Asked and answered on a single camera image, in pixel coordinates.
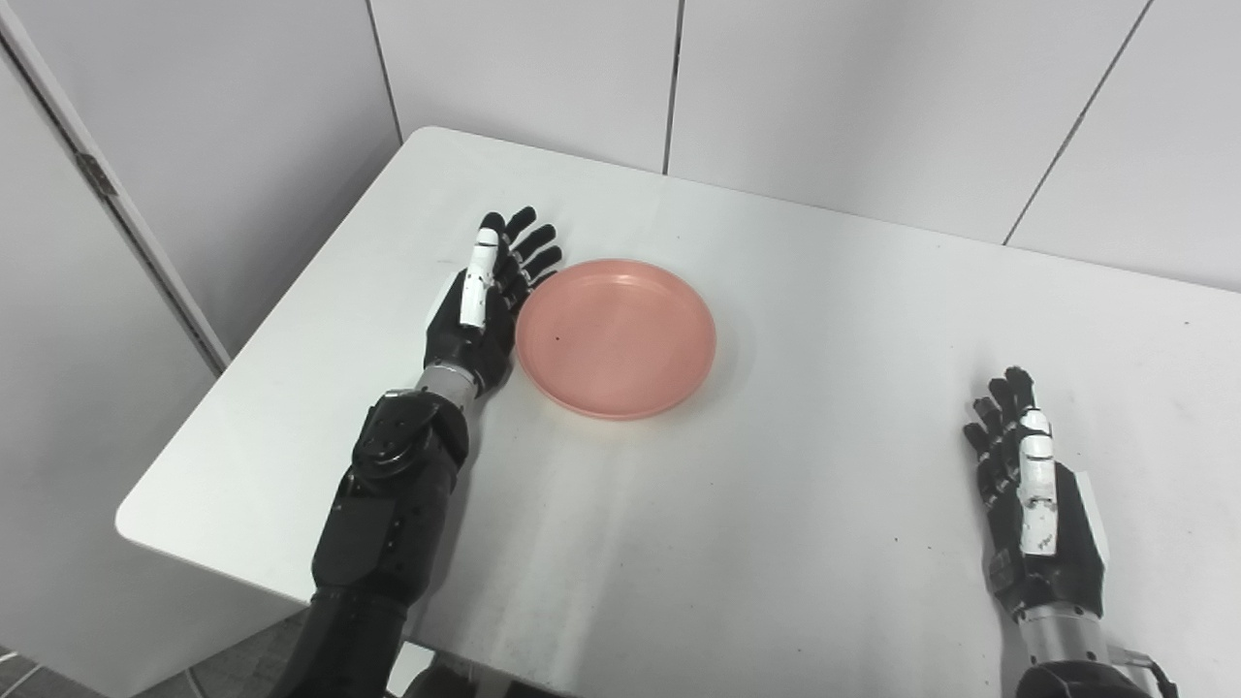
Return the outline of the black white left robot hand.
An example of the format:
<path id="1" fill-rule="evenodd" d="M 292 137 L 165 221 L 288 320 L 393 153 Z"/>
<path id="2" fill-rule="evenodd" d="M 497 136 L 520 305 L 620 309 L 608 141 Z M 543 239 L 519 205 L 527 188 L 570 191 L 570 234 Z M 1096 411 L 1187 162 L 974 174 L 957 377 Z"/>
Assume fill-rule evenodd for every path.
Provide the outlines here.
<path id="1" fill-rule="evenodd" d="M 465 270 L 460 270 L 429 319 L 423 364 L 470 374 L 482 397 L 506 378 L 516 320 L 527 298 L 562 261 L 557 231 L 536 225 L 536 207 L 509 217 L 486 212 Z"/>

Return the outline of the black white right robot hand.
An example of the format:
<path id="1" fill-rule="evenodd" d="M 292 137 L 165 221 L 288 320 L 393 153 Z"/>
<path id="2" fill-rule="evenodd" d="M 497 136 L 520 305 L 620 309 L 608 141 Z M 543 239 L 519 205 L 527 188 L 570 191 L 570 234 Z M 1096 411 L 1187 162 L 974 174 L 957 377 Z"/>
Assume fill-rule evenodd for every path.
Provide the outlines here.
<path id="1" fill-rule="evenodd" d="M 987 518 L 987 584 L 1020 619 L 1067 605 L 1102 616 L 1104 538 L 1090 479 L 1059 461 L 1033 376 L 1008 366 L 973 402 L 963 433 L 975 453 L 975 493 Z"/>

